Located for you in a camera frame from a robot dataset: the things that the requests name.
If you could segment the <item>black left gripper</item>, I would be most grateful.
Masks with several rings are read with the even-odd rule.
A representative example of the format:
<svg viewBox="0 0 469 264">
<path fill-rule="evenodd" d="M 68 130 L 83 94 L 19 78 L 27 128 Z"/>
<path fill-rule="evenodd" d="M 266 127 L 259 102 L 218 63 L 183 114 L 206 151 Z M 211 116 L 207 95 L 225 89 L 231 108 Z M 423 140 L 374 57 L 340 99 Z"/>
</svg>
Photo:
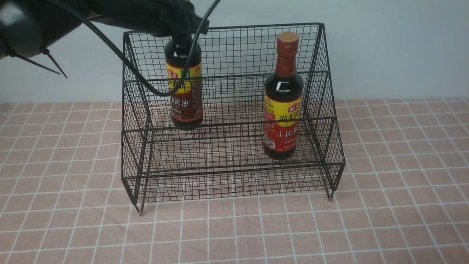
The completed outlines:
<svg viewBox="0 0 469 264">
<path fill-rule="evenodd" d="M 156 37 L 207 34 L 209 20 L 196 14 L 189 0 L 91 0 L 89 18 Z"/>
</svg>

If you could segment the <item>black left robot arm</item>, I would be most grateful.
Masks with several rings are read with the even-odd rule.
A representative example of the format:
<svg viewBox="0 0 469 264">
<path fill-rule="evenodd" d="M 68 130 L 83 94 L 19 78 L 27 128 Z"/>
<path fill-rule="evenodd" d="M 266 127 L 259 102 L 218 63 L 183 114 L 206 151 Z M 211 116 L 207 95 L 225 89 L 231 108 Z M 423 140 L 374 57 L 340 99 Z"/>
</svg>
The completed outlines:
<svg viewBox="0 0 469 264">
<path fill-rule="evenodd" d="M 189 0 L 2 0 L 1 58 L 50 56 L 50 45 L 92 22 L 156 37 L 206 34 L 212 11 L 199 16 Z"/>
</svg>

